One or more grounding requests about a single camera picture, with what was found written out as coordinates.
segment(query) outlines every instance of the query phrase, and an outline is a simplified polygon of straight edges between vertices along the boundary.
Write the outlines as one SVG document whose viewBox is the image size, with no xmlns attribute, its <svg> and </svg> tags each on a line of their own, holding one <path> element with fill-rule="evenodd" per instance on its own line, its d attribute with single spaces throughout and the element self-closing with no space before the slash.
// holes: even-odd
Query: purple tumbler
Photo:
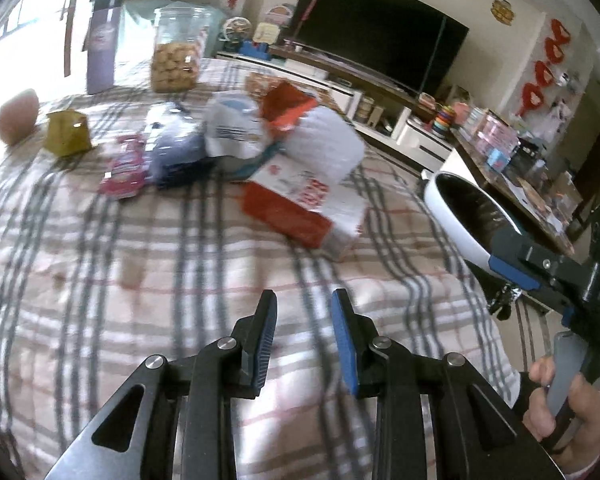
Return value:
<svg viewBox="0 0 600 480">
<path fill-rule="evenodd" d="M 87 94 L 97 94 L 113 86 L 123 0 L 90 1 L 93 10 L 87 50 Z"/>
</svg>

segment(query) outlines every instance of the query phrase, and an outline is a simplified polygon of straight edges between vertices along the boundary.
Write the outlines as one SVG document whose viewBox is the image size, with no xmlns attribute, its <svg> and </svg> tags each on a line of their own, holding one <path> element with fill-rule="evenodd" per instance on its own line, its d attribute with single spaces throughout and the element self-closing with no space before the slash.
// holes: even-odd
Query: television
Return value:
<svg viewBox="0 0 600 480">
<path fill-rule="evenodd" d="M 291 40 L 436 92 L 468 28 L 418 0 L 298 0 Z"/>
</svg>

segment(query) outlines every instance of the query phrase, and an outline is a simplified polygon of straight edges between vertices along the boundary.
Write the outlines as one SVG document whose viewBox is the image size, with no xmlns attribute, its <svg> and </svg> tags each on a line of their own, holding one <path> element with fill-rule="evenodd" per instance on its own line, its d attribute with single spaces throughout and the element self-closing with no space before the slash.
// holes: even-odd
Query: jar of cookies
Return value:
<svg viewBox="0 0 600 480">
<path fill-rule="evenodd" d="M 210 17 L 203 7 L 174 6 L 155 11 L 154 92 L 184 92 L 196 85 Z"/>
</svg>

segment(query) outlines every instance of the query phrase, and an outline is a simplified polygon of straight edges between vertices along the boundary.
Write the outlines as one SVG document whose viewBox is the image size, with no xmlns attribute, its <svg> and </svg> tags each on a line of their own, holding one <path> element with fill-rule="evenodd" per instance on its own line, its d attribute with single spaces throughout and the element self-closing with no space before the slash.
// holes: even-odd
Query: pink toy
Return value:
<svg viewBox="0 0 600 480">
<path fill-rule="evenodd" d="M 122 152 L 109 165 L 100 183 L 100 191 L 116 199 L 137 195 L 144 187 L 144 137 L 131 134 L 118 137 Z"/>
</svg>

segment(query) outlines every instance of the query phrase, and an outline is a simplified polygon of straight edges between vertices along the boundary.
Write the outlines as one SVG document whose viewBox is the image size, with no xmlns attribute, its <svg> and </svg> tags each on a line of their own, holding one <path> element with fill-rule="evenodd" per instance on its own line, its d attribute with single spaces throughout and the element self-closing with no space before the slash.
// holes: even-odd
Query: yellow container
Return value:
<svg viewBox="0 0 600 480">
<path fill-rule="evenodd" d="M 87 116 L 75 110 L 60 110 L 46 115 L 49 128 L 44 147 L 56 156 L 86 152 L 92 148 Z"/>
</svg>

